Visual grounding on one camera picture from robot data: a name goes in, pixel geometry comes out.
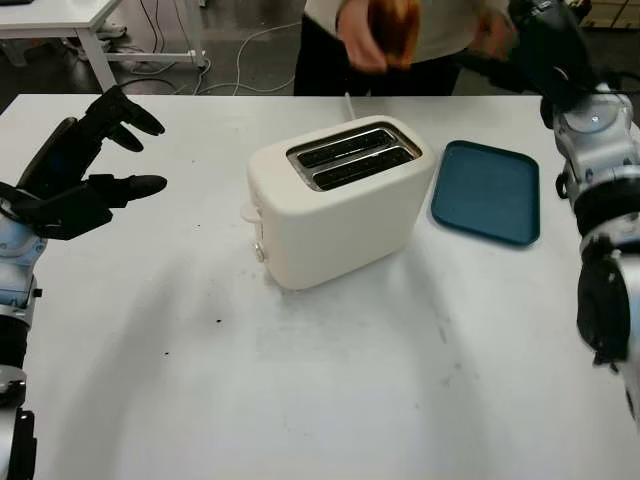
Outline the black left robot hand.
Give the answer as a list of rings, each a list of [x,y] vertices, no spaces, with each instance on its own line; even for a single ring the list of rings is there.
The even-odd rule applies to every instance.
[[[131,152],[142,151],[142,143],[128,126],[152,136],[165,132],[159,120],[114,86],[91,103],[82,118],[66,118],[56,127],[17,188],[45,200],[78,185],[106,139]]]

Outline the person bare right hand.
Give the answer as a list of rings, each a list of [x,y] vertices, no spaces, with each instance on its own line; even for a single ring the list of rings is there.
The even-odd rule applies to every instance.
[[[336,33],[344,45],[351,66],[367,74],[387,71],[386,57],[371,33],[367,0],[345,1],[336,18]]]

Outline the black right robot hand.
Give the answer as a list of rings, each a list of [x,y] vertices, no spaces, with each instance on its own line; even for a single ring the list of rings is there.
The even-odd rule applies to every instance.
[[[506,61],[469,47],[456,63],[512,92],[534,91],[547,98],[581,97],[594,74],[575,14],[564,1],[510,1],[503,13],[517,30]]]

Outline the person bare left hand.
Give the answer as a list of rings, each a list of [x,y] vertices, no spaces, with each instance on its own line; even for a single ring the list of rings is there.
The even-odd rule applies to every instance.
[[[475,17],[469,49],[487,58],[506,61],[517,37],[517,30],[505,14],[484,9]]]

